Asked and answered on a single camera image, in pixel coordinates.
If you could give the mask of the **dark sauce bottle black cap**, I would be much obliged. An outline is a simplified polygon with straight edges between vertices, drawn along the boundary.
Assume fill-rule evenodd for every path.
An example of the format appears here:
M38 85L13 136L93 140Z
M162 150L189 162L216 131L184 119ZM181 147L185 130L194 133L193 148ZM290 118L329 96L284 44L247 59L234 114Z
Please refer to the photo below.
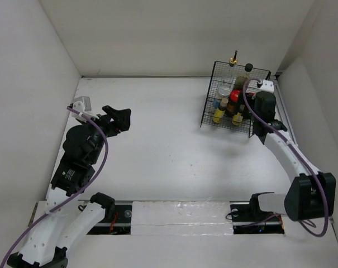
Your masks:
M250 72L253 69L253 64L247 63L244 68L244 72L236 77L234 84L234 90L242 90L245 82L249 79Z

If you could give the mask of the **red lid sauce jar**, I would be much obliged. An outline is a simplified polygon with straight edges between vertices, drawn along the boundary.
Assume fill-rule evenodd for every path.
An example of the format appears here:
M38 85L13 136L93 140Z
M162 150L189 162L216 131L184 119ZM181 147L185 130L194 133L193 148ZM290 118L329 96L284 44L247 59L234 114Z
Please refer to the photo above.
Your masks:
M242 91L234 89L231 91L229 97L228 97L228 104L226 106L225 115L228 117L233 117L240 107L239 105L239 97L241 95Z

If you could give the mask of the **small yellow bottle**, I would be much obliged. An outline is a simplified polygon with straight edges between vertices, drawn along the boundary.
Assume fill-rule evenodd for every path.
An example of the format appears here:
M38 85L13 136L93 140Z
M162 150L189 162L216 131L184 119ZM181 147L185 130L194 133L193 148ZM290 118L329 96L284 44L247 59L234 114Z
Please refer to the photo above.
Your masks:
M244 117L241 112L237 112L233 117L232 117L232 124L234 126L241 126L242 121Z
M227 98L222 98L220 101L220 104L218 105L213 117L212 121L213 123L220 123L222 120L223 115L225 114L225 110L228 104Z

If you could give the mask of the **clear oil bottle gold spout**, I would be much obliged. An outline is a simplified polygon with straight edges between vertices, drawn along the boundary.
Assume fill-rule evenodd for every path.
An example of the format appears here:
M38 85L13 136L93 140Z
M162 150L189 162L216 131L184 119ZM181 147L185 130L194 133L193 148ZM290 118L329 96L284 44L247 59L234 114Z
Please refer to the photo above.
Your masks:
M236 76L237 53L238 51L235 50L233 57L228 61L228 67L223 73L223 82L228 86L231 86Z

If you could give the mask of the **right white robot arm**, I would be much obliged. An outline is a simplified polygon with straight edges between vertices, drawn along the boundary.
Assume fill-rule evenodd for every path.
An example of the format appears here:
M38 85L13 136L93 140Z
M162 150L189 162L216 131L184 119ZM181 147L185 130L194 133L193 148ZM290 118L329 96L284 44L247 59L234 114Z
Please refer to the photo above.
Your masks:
M275 105L273 93L259 91L248 110L254 118L253 134L277 158L291 185L285 194L253 194L254 203L248 206L248 213L256 220L268 212L285 214L292 221L328 218L334 211L336 179L307 160L292 141L286 126L275 119Z

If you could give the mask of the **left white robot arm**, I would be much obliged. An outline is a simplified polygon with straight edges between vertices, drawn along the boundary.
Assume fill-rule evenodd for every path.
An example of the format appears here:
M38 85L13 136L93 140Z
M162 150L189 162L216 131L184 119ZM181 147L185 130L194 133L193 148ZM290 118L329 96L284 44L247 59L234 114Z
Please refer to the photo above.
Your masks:
M67 224L80 195L104 168L109 153L107 139L130 129L131 110L104 106L103 114L92 114L80 101L67 109L80 124L66 133L64 154L50 182L45 212L14 242L1 267L67 267L68 257L86 234L114 216L115 200L96 193Z

